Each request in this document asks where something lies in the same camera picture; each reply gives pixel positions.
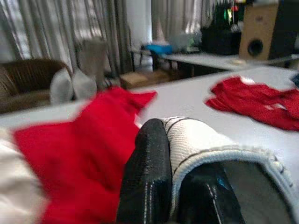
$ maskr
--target desk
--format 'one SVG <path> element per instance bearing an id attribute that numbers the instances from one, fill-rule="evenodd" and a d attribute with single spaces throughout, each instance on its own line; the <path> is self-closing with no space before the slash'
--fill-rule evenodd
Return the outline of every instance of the desk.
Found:
<path id="1" fill-rule="evenodd" d="M 293 83 L 289 79 L 296 73 L 297 71 L 275 67 L 260 67 L 238 72 L 239 75 L 278 89 L 292 88 Z M 209 96 L 210 87 L 231 75 L 235 75 L 235 72 L 222 72 L 137 89 L 137 92 L 150 90 L 158 92 L 157 99 L 142 112 L 141 122 L 144 123 L 150 118 L 190 116 L 206 122 L 234 141 L 269 148 L 288 167 L 299 190 L 299 132 L 284 131 L 242 115 L 219 112 L 203 103 Z M 86 101 L 82 101 L 2 115 L 0 126 L 17 127 L 36 122 L 74 118 L 85 104 Z"/>
<path id="2" fill-rule="evenodd" d="M 233 63 L 234 60 L 239 59 L 238 55 L 220 56 L 220 55 L 213 55 L 204 52 L 200 54 L 194 54 L 194 55 L 183 55 L 183 54 L 162 55 L 162 58 L 168 61 L 183 62 L 192 65 L 202 65 L 202 66 L 217 68 L 221 70 L 239 71 L 239 70 L 252 69 L 264 65 L 290 62 L 299 59 L 299 55 L 291 55 L 288 57 L 283 57 L 283 58 L 278 58 L 278 59 L 273 59 L 268 61 L 247 60 L 246 63 L 243 64 Z"/>

